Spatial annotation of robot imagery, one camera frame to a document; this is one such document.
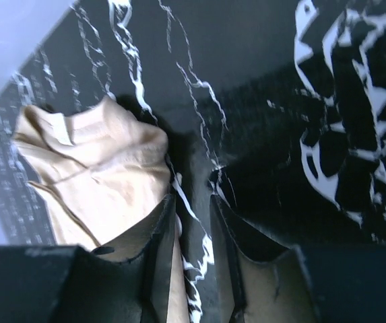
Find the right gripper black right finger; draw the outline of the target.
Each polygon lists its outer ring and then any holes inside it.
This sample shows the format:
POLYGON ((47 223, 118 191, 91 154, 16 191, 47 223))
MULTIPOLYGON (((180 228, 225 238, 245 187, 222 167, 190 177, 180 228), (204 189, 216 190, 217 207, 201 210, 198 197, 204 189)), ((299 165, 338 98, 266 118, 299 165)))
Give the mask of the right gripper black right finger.
POLYGON ((285 248, 210 199, 221 322, 386 322, 386 246, 285 248))

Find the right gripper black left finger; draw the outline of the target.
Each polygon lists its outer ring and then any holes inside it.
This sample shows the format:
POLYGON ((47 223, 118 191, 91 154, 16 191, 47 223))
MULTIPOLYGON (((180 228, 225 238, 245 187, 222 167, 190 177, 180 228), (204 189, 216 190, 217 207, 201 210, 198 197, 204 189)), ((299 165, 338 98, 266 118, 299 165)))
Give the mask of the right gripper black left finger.
POLYGON ((175 197, 88 252, 0 246, 0 322, 165 322, 175 197))

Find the beige t shirt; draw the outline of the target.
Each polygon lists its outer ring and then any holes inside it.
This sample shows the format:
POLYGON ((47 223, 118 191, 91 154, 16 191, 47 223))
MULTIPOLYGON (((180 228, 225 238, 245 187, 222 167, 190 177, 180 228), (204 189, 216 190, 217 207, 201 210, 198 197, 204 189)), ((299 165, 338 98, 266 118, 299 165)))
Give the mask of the beige t shirt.
MULTIPOLYGON (((166 133, 110 97, 65 116, 21 108, 12 137, 35 171, 56 243, 91 252, 146 218, 170 191, 166 133)), ((174 216, 168 318, 189 319, 179 229, 174 216)))

